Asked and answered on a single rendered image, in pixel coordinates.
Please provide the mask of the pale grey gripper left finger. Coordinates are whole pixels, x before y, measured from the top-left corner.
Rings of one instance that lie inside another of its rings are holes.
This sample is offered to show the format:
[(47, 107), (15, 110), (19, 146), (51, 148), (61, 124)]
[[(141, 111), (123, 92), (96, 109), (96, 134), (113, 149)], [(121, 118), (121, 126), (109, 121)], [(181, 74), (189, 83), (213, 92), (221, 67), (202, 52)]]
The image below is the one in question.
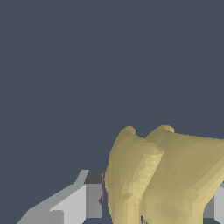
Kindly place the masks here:
[(104, 171), (81, 170), (72, 185), (30, 208), (17, 224), (83, 224), (102, 217)]

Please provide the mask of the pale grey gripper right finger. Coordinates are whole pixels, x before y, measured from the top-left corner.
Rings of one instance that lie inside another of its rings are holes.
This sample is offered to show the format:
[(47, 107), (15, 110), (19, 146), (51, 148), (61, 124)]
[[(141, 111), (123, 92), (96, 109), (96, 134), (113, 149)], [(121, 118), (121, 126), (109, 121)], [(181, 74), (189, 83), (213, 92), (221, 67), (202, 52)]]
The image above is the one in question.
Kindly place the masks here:
[(203, 224), (224, 224), (224, 181), (205, 206)]

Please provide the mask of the tan lumpy molar-shaped object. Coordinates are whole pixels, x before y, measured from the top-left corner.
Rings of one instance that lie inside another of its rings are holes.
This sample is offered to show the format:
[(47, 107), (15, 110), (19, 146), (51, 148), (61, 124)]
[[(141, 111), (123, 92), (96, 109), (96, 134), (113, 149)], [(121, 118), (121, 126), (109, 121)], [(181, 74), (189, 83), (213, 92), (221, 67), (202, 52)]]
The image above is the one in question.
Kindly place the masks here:
[(179, 134), (161, 125), (147, 137), (127, 126), (105, 173), (113, 224), (203, 224), (224, 181), (224, 139)]

